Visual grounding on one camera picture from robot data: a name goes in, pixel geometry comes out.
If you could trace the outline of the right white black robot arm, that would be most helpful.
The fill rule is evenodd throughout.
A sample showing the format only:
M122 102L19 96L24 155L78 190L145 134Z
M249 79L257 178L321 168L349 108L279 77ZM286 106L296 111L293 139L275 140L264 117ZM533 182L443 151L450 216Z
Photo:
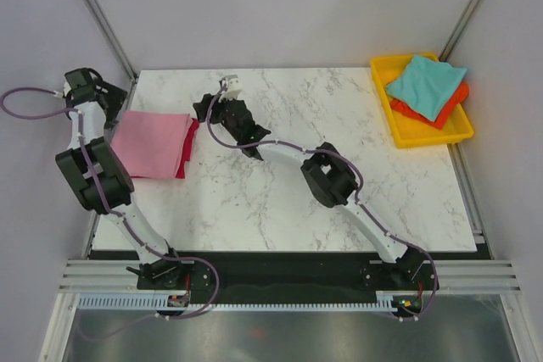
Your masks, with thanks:
M291 142L270 138L271 132L256 124L245 102L205 94L193 104L197 120L206 124L212 138L224 148L241 151L250 159L283 161L298 166L313 198L350 219L372 244L390 282L405 289L413 283L435 282L435 264L427 251L395 236L368 204L361 201L363 176L355 165L324 142L305 150Z

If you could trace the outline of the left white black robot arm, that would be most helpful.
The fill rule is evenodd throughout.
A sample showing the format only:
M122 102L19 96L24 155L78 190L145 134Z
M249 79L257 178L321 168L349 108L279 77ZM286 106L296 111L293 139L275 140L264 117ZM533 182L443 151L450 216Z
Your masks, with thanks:
M185 266L135 204L132 179L107 139L127 92L92 68L69 71L64 79L72 135L67 149L55 157L61 174L81 206L108 219L135 249L139 266L128 271L148 283L181 286Z

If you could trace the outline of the pink t shirt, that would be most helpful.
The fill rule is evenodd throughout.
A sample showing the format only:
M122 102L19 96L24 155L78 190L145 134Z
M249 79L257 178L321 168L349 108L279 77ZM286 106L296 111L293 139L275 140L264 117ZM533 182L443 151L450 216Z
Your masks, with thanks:
M170 180L181 176L183 149L198 123L190 114L129 111L111 147L132 178Z

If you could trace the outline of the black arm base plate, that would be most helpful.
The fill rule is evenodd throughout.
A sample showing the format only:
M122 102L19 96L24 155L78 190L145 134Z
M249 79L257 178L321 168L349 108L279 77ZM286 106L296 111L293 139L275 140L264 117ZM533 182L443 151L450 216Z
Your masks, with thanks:
M196 252L187 253L181 277L148 283L140 290L186 290L197 303L255 304L369 302L378 292L433 292L435 282L405 281L375 253Z

